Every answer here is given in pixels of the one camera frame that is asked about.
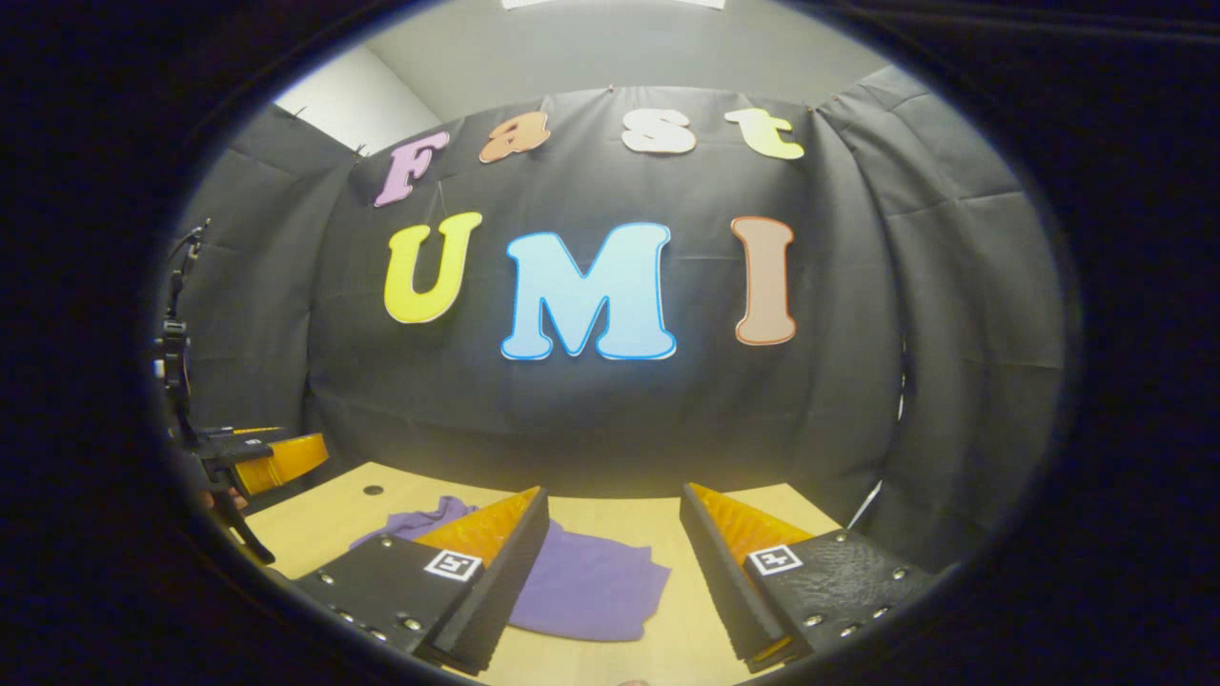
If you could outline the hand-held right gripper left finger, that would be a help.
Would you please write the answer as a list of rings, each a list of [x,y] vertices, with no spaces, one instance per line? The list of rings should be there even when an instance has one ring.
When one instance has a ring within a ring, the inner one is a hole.
[[[375,535],[292,583],[388,651],[478,675],[549,524],[548,491],[533,487],[416,540]]]

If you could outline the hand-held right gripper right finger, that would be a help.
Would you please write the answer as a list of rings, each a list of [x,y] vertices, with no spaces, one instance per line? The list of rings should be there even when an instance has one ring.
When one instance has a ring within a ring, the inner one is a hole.
[[[732,651],[749,673],[841,655],[939,581],[866,535],[808,533],[697,483],[682,488],[680,521]]]

